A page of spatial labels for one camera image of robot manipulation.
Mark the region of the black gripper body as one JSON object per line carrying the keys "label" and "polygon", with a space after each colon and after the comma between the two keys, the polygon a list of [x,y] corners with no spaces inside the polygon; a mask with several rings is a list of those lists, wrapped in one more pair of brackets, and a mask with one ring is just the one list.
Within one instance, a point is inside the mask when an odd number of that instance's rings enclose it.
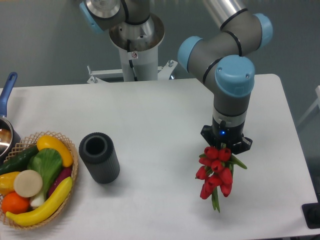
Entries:
{"label": "black gripper body", "polygon": [[212,145],[222,148],[225,144],[227,148],[239,148],[243,143],[243,128],[245,117],[225,116],[221,114],[212,115]]}

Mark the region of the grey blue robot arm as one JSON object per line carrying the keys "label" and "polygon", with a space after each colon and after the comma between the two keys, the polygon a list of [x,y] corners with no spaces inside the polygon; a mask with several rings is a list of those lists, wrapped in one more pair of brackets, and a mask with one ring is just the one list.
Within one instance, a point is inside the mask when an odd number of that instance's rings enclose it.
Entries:
{"label": "grey blue robot arm", "polygon": [[[245,137],[247,109],[255,83],[255,66],[247,58],[273,37],[273,26],[263,14],[252,14],[240,0],[206,0],[206,9],[220,29],[204,40],[187,38],[179,47],[178,63],[213,95],[212,124],[201,135],[213,147],[233,154],[248,151]],[[80,10],[91,29],[109,32],[118,48],[126,82],[159,80],[158,46],[165,29],[147,0],[83,0]]]}

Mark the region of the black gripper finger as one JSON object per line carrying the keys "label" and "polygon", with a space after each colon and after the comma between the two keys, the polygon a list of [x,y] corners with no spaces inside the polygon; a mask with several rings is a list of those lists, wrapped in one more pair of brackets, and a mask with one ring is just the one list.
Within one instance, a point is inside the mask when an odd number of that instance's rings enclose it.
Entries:
{"label": "black gripper finger", "polygon": [[217,145],[217,138],[211,125],[204,125],[200,134],[210,146]]}
{"label": "black gripper finger", "polygon": [[231,152],[233,154],[241,154],[243,152],[249,151],[251,149],[252,143],[252,139],[242,136],[240,141],[231,145]]}

